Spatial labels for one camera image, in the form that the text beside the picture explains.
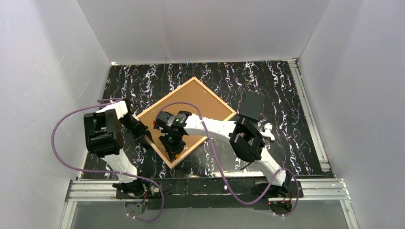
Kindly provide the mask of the wooden photo frame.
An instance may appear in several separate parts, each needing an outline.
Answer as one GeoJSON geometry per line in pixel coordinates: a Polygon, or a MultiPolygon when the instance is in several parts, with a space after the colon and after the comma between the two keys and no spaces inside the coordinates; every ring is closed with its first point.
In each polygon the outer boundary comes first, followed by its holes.
{"type": "Polygon", "coordinates": [[[169,168],[183,161],[207,139],[228,140],[236,111],[196,77],[137,115],[149,127],[152,148],[169,168]]]}

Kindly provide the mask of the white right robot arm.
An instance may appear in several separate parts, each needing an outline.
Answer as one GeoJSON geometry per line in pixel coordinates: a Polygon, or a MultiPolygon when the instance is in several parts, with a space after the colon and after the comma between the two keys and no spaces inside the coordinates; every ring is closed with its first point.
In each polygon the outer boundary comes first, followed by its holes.
{"type": "Polygon", "coordinates": [[[281,166],[265,147],[264,138],[274,140],[270,125],[261,132],[245,117],[237,121],[219,121],[200,118],[187,111],[180,111],[177,115],[162,111],[153,124],[161,132],[159,140],[170,159],[184,150],[184,135],[206,136],[228,143],[239,159],[257,165],[267,180],[272,182],[267,197],[285,197],[291,193],[291,175],[285,171],[276,172],[281,166]]]}

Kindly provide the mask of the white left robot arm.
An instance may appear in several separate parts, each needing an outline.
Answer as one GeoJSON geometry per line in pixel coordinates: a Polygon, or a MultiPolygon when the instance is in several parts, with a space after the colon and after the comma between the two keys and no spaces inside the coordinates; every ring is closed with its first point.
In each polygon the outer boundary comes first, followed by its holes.
{"type": "Polygon", "coordinates": [[[136,177],[137,168],[124,152],[122,128],[140,144],[149,146],[152,136],[149,128],[134,115],[134,106],[129,100],[113,102],[110,105],[84,115],[85,142],[90,154],[105,161],[113,171],[118,172],[118,183],[113,187],[135,198],[146,193],[146,185],[136,177]]]}

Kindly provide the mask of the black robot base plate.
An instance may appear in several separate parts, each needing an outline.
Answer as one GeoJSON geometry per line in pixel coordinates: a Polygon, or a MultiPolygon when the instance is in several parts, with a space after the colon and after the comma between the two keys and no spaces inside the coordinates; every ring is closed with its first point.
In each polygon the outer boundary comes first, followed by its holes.
{"type": "MultiPolygon", "coordinates": [[[[117,191],[119,200],[133,201],[143,209],[164,208],[243,208],[230,193],[223,180],[216,178],[164,178],[156,185],[143,182],[134,196],[117,191]]],[[[268,185],[265,177],[229,177],[228,183],[235,194],[245,202],[258,198],[268,185]]],[[[286,193],[274,185],[263,198],[251,207],[260,210],[290,210],[296,199],[304,196],[300,182],[292,180],[286,193]]]]}

